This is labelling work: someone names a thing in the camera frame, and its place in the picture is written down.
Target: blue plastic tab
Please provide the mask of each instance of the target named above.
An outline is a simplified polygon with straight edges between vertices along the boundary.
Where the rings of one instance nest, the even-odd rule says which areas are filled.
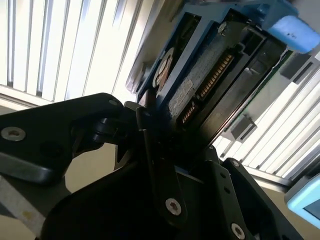
[[[310,52],[320,43],[320,35],[296,16],[284,16],[267,31],[303,54]]]

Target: silver screw head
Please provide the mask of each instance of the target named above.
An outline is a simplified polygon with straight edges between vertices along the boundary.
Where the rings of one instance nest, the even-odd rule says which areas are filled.
[[[218,28],[218,34],[222,33],[226,29],[226,27],[227,27],[226,22],[221,23],[221,25]]]
[[[166,209],[173,215],[179,216],[182,212],[180,203],[174,198],[168,198],[165,201]]]
[[[244,240],[246,238],[245,232],[242,230],[242,228],[238,224],[232,223],[231,230],[238,239]]]
[[[236,160],[232,160],[233,165],[238,168],[240,164]]]
[[[19,127],[8,126],[1,130],[1,137],[8,141],[19,142],[26,137],[26,132]]]

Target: blue plastic frame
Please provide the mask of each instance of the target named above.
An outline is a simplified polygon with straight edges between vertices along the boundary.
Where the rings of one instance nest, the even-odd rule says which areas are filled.
[[[287,207],[312,225],[320,229],[320,219],[313,216],[305,207],[320,199],[320,173],[304,185],[288,202]]]
[[[196,2],[187,3],[179,16],[174,31],[154,62],[150,74],[137,94],[140,101],[146,90],[152,86],[153,76],[164,53],[169,49],[171,39],[185,13],[201,17],[194,33],[179,60],[171,71],[165,85],[158,93],[156,107],[162,110],[179,87],[185,70],[193,59],[201,42],[213,23],[221,24],[230,10],[235,10],[251,19],[261,29],[287,44],[291,49],[307,53],[320,43],[320,35],[298,18],[298,10],[285,0],[254,0],[249,2]]]

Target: light blue device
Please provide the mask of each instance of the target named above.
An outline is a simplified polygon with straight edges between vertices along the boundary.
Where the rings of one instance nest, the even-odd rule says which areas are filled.
[[[320,173],[302,177],[285,195],[287,207],[320,229]]]

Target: bolt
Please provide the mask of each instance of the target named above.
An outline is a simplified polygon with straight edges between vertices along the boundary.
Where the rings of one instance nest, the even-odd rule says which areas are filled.
[[[19,142],[26,137],[26,132],[19,127],[9,126],[1,130],[1,137],[8,141]]]
[[[232,160],[233,165],[238,168],[240,164],[236,160]]]
[[[168,198],[165,201],[166,209],[173,215],[179,216],[181,214],[181,206],[180,203],[174,198]]]
[[[118,106],[118,103],[115,100],[110,99],[109,103],[114,105],[114,106]]]
[[[218,28],[218,34],[221,34],[226,29],[226,27],[227,27],[226,22],[221,23],[221,25]]]
[[[242,228],[238,224],[232,223],[231,230],[238,239],[244,240],[246,238],[245,232],[242,230]]]

